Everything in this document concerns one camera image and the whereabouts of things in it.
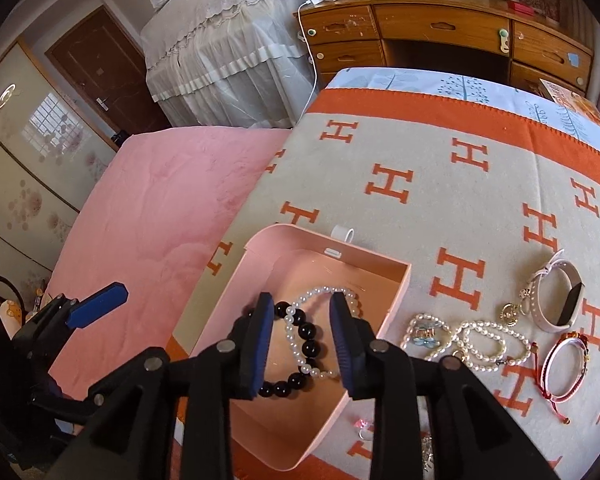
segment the wooden desk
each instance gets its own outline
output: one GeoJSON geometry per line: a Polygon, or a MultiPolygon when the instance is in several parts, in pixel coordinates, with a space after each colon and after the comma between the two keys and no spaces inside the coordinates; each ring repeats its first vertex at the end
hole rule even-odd
{"type": "Polygon", "coordinates": [[[591,49],[504,0],[338,0],[301,17],[325,84],[354,66],[445,70],[535,93],[540,78],[580,95],[589,83],[591,49]]]}

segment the white pearl bracelet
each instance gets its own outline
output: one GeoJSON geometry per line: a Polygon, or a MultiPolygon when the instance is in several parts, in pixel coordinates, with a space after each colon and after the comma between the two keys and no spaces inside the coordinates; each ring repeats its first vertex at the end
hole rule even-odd
{"type": "Polygon", "coordinates": [[[455,351],[454,354],[459,352],[461,354],[462,362],[464,362],[468,368],[473,368],[481,372],[494,372],[503,364],[520,365],[529,359],[531,355],[531,344],[528,339],[524,335],[499,323],[491,321],[463,321],[456,329],[452,330],[448,324],[431,314],[417,314],[411,319],[400,347],[406,351],[409,342],[413,342],[417,346],[426,346],[426,348],[434,349],[425,357],[427,361],[431,361],[440,354],[443,354],[455,343],[456,346],[458,346],[458,350],[455,351]],[[434,331],[437,328],[441,328],[444,332],[449,334],[449,338],[444,344],[442,344],[442,342],[434,335],[434,331]],[[497,341],[499,346],[498,352],[488,356],[483,355],[479,350],[475,349],[472,343],[469,342],[471,330],[475,330],[476,332],[497,341]],[[518,339],[525,346],[525,353],[522,357],[517,359],[504,358],[504,354],[507,351],[506,342],[502,336],[492,332],[492,330],[502,332],[503,334],[518,339]],[[472,358],[475,358],[481,363],[474,363],[472,358]]]}
{"type": "Polygon", "coordinates": [[[358,317],[360,315],[360,310],[358,308],[358,295],[352,290],[341,286],[317,286],[306,291],[286,308],[286,316],[284,317],[286,322],[285,331],[286,340],[289,341],[291,353],[293,354],[300,371],[303,374],[309,375],[315,379],[334,379],[340,375],[340,372],[337,370],[320,370],[320,368],[312,368],[309,364],[307,364],[306,359],[302,356],[302,345],[298,343],[298,340],[296,339],[297,336],[294,334],[294,314],[296,313],[296,309],[300,308],[311,298],[319,296],[320,294],[334,294],[335,292],[342,292],[344,294],[347,304],[349,305],[351,315],[353,317],[358,317]]]}

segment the pink blanket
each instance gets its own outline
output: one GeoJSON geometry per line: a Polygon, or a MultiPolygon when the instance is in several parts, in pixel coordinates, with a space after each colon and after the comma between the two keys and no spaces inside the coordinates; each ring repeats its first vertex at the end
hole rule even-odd
{"type": "Polygon", "coordinates": [[[51,374],[77,399],[147,346],[165,346],[234,216],[290,130],[192,126],[134,136],[93,189],[48,293],[110,282],[126,304],[77,330],[51,374]]]}

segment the book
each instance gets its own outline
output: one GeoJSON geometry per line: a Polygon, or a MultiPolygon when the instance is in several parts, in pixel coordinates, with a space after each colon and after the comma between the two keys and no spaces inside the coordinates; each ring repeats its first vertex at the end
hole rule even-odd
{"type": "Polygon", "coordinates": [[[600,126],[600,112],[595,104],[581,95],[576,94],[576,92],[567,90],[556,83],[545,81],[544,79],[541,79],[540,81],[542,83],[540,91],[544,97],[553,100],[556,104],[564,106],[568,110],[571,110],[600,126]]]}

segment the orange box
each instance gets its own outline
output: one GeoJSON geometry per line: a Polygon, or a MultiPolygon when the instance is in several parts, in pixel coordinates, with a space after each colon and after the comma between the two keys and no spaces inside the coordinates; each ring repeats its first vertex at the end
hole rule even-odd
{"type": "MultiPolygon", "coordinates": [[[[409,285],[411,265],[291,224],[264,228],[248,241],[246,252],[218,300],[191,353],[225,338],[245,306],[261,292],[274,302],[295,301],[317,286],[344,286],[358,294],[360,316],[382,337],[409,285]]],[[[318,327],[321,369],[337,370],[329,324],[329,294],[311,298],[302,309],[318,327]]],[[[273,323],[265,380],[286,380],[298,371],[285,322],[273,323]]],[[[295,468],[326,436],[349,396],[337,380],[311,380],[287,398],[232,400],[232,437],[270,468],[295,468]]]]}

